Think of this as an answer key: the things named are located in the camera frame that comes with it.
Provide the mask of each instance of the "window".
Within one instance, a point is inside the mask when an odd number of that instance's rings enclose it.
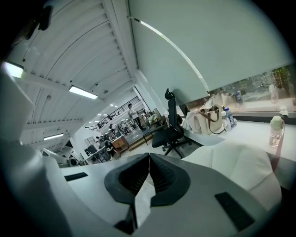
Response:
[[[274,112],[284,106],[296,111],[295,65],[280,67],[251,76],[210,92],[209,97],[187,103],[189,110],[214,104],[229,107],[232,112]]]

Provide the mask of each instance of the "water bottle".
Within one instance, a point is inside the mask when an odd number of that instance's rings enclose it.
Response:
[[[229,118],[231,127],[234,127],[234,121],[233,121],[232,112],[229,110],[228,107],[225,107],[225,112],[226,112],[227,118]]]
[[[226,132],[231,131],[230,120],[229,120],[229,118],[227,118],[226,112],[222,111],[221,115],[222,115],[222,124],[223,124],[224,129],[226,130]]]
[[[270,121],[269,145],[277,147],[282,137],[283,122],[280,116],[274,116]]]

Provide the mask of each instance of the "chair backrest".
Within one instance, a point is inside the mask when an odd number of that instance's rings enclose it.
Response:
[[[184,134],[183,128],[177,122],[177,108],[176,108],[176,99],[175,95],[169,90],[166,90],[165,98],[168,100],[168,118],[170,122],[170,126],[172,126],[177,132],[180,134]]]

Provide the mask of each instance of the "ceiling light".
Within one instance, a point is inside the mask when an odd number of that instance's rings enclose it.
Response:
[[[91,98],[93,100],[95,100],[97,98],[97,96],[95,94],[89,93],[85,90],[82,90],[82,89],[76,87],[76,86],[71,86],[69,89],[69,92],[73,92],[75,94],[79,94],[79,95]]]
[[[64,135],[64,134],[61,133],[61,134],[57,134],[57,135],[53,135],[53,136],[49,136],[49,137],[45,137],[45,138],[43,138],[43,140],[46,141],[46,140],[53,139],[53,138],[56,138],[56,137],[61,137],[61,136],[63,136],[63,135]]]
[[[5,62],[4,69],[7,74],[14,77],[22,77],[22,73],[24,71],[24,67],[12,62]]]

